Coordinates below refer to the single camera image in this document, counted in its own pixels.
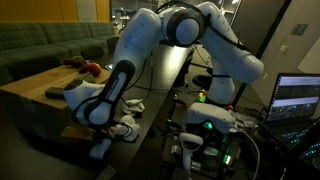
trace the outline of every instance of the table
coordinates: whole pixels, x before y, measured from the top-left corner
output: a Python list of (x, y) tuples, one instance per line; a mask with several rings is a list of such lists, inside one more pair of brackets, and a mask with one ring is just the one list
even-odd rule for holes
[[(157, 45), (152, 56), (147, 58), (145, 69), (140, 80), (136, 83), (137, 86), (149, 88), (151, 81), (151, 64), (153, 65), (153, 80), (152, 91), (148, 98), (143, 101), (146, 107), (142, 114), (142, 118), (135, 119), (136, 123), (140, 125), (139, 137), (134, 143), (117, 142), (112, 145), (111, 153), (107, 156), (107, 165), (114, 168), (116, 172), (116, 179), (125, 178), (125, 174), (130, 167), (130, 164), (138, 152), (145, 136), (147, 135), (154, 119), (156, 118), (171, 86), (181, 69), (184, 60), (186, 59), (189, 48), (171, 47), (167, 45)], [(139, 77), (142, 67), (136, 70), (131, 82), (135, 82)], [(140, 99), (145, 98), (148, 90), (138, 87), (132, 87), (125, 91), (123, 99)], [(115, 120), (123, 116), (122, 113), (123, 102), (119, 101), (116, 107)]]
[[(95, 83), (106, 82), (110, 74), (103, 69)], [(62, 99), (47, 98), (45, 91), (50, 87), (63, 88), (79, 76), (78, 69), (60, 66), (0, 87), (0, 97), (18, 129), (68, 144), (61, 137), (63, 129), (71, 123), (68, 104)]]

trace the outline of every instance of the wooden table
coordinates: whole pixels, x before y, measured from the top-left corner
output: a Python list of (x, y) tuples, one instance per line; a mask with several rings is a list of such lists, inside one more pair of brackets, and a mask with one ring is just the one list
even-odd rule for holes
[[(95, 83), (106, 82), (110, 74), (103, 69)], [(61, 132), (71, 123), (71, 110), (65, 100), (47, 98), (45, 91), (50, 87), (63, 88), (79, 76), (76, 68), (60, 66), (0, 87), (0, 98), (20, 130), (68, 143)]]

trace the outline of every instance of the sofa cushion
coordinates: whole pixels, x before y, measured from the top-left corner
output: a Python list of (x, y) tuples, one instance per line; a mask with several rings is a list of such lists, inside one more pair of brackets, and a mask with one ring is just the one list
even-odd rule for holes
[(78, 40), (70, 40), (65, 42), (54, 43), (53, 45), (68, 48), (71, 56), (81, 56), (81, 50), (88, 47), (100, 46), (105, 49), (107, 42), (95, 39), (95, 38), (85, 38)]
[(68, 49), (50, 44), (1, 51), (0, 85), (8, 84), (14, 80), (8, 69), (10, 64), (23, 61), (28, 62), (30, 59), (46, 56), (55, 56), (62, 64), (62, 59), (70, 57), (70, 54)]
[(8, 84), (13, 81), (11, 73), (6, 64), (8, 61), (0, 57), (0, 86)]
[(115, 35), (112, 22), (88, 22), (92, 37)]
[(62, 61), (63, 58), (70, 57), (70, 54), (68, 49), (51, 44), (1, 51), (1, 57), (8, 64), (43, 56), (57, 56)]
[(15, 24), (26, 46), (48, 44), (47, 37), (40, 24)]
[(15, 24), (0, 24), (0, 50), (25, 46), (25, 42)]
[(56, 56), (44, 56), (9, 64), (8, 69), (13, 80), (18, 81), (59, 66), (61, 63)]
[(43, 23), (41, 26), (49, 43), (91, 37), (87, 23)]

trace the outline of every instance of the white object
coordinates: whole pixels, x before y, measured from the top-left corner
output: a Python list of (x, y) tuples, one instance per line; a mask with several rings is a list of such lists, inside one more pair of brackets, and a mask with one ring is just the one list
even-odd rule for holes
[(140, 126), (136, 124), (135, 120), (130, 115), (125, 115), (120, 119), (121, 123), (126, 124), (127, 126), (118, 124), (116, 125), (115, 134), (124, 137), (126, 141), (134, 141), (139, 133)]
[(188, 109), (186, 123), (200, 124), (206, 120), (210, 120), (223, 134), (228, 134), (235, 124), (235, 116), (232, 112), (212, 104), (193, 103)]
[(104, 153), (109, 149), (110, 145), (111, 145), (110, 139), (103, 139), (101, 143), (93, 146), (89, 154), (90, 157), (94, 159), (102, 160)]
[(122, 110), (131, 116), (134, 116), (136, 113), (142, 113), (144, 111), (145, 107), (142, 104), (142, 99), (132, 99), (126, 101), (125, 104), (123, 104)]
[[(200, 136), (189, 134), (189, 133), (181, 133), (179, 135), (179, 140), (181, 141), (182, 156), (183, 156), (183, 167), (186, 171), (190, 171), (191, 167), (191, 157), (192, 153), (199, 149), (199, 147), (203, 144), (203, 139)], [(191, 148), (186, 143), (195, 143), (195, 148)]]

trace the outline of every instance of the green light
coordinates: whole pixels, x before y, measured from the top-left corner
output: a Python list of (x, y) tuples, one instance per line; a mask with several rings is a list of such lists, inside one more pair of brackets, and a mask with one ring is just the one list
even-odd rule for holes
[(206, 95), (203, 93), (200, 93), (198, 95), (198, 101), (204, 103), (206, 101)]
[(206, 123), (204, 123), (203, 127), (208, 128), (208, 129), (212, 129), (212, 124), (210, 122), (206, 122)]

